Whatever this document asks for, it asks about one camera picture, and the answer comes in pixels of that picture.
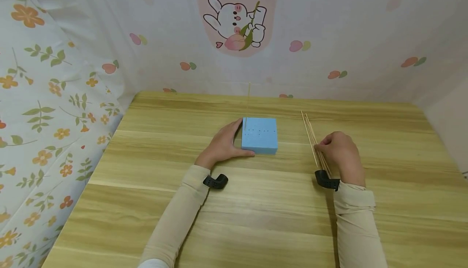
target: bamboo skewer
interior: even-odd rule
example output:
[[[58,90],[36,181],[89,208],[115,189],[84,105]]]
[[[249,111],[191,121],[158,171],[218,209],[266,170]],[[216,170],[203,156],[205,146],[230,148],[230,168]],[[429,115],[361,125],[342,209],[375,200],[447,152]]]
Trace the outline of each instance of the bamboo skewer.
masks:
[[[314,146],[312,145],[312,142],[310,142],[309,131],[307,130],[306,120],[304,118],[304,114],[302,113],[302,111],[301,111],[301,115],[302,115],[302,121],[304,121],[304,127],[306,129],[305,131],[307,132],[307,138],[309,139],[310,148],[312,149],[312,154],[314,154],[315,166],[319,167],[319,164],[317,163],[317,158],[315,157]]]
[[[315,138],[314,129],[312,128],[312,125],[311,125],[311,123],[309,121],[309,117],[307,116],[307,114],[305,115],[305,118],[304,118],[304,114],[301,111],[301,115],[302,115],[302,120],[304,121],[307,136],[309,138],[309,144],[310,144],[310,146],[312,148],[312,152],[314,153],[314,159],[315,159],[315,149],[314,149],[314,146],[312,145],[312,142],[311,142],[310,137],[309,137],[309,132],[310,132],[311,136],[312,136],[312,141],[314,142],[314,144],[318,144],[317,139]],[[330,167],[329,167],[325,157],[323,156],[323,153],[321,151],[317,151],[317,156],[318,156],[318,158],[320,160],[321,168],[324,169],[327,172],[327,175],[329,176],[329,178],[331,178],[332,174],[330,172]]]
[[[247,108],[245,109],[245,124],[244,129],[247,126],[247,116],[249,115],[249,99],[250,99],[250,82],[249,82],[249,92],[247,93]]]

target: foam block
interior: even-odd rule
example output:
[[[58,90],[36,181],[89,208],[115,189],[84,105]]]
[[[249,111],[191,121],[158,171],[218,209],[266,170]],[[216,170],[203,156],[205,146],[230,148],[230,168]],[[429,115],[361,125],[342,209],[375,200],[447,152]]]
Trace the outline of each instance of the foam block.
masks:
[[[278,150],[276,119],[244,117],[241,148],[252,150],[257,154],[276,154]]]

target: wooden table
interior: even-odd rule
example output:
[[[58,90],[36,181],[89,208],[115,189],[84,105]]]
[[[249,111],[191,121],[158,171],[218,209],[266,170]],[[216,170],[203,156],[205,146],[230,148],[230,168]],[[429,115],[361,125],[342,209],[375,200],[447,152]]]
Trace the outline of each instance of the wooden table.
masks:
[[[360,148],[390,267],[467,267],[468,183],[418,108],[254,97],[249,116],[277,118],[278,152],[216,166],[229,183],[178,267],[335,267],[332,191],[315,183],[301,110],[318,139],[342,130]],[[187,168],[245,111],[245,97],[139,93],[43,267],[136,267]]]

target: fabric backdrop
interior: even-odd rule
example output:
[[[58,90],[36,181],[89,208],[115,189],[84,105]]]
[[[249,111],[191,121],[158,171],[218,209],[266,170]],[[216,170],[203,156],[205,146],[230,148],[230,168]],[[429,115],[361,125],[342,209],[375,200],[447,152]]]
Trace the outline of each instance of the fabric backdrop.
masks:
[[[0,267],[41,265],[139,90],[413,102],[468,166],[466,7],[1,0]]]

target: long sleeve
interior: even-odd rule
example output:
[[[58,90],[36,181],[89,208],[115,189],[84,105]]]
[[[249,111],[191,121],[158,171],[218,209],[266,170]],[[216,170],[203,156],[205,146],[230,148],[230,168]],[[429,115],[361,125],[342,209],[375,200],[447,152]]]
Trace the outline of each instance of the long sleeve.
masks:
[[[387,268],[373,216],[372,191],[341,182],[334,201],[340,267]]]
[[[179,249],[208,195],[210,170],[191,166],[164,210],[140,259],[139,268],[173,268]]]

